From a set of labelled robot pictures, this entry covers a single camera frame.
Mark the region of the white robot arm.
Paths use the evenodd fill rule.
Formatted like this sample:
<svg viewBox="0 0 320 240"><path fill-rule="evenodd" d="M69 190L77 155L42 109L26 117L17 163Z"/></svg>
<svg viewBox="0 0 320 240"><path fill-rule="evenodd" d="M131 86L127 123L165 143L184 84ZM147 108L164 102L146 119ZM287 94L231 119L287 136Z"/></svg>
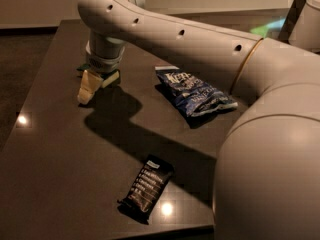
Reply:
<svg viewBox="0 0 320 240"><path fill-rule="evenodd" d="M93 39L121 39L249 104L215 168L215 240L320 240L320 56L236 30L78 0Z"/></svg>

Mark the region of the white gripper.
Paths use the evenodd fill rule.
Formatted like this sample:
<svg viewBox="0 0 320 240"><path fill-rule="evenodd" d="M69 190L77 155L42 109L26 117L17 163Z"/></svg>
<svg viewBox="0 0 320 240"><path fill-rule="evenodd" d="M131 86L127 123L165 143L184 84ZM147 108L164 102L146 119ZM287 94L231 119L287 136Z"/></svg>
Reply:
<svg viewBox="0 0 320 240"><path fill-rule="evenodd" d="M79 103L87 105L101 87L103 78L98 73L110 73L119 67L125 44L123 40L90 32L86 45L86 60L94 71L88 69L82 74L77 96Z"/></svg>

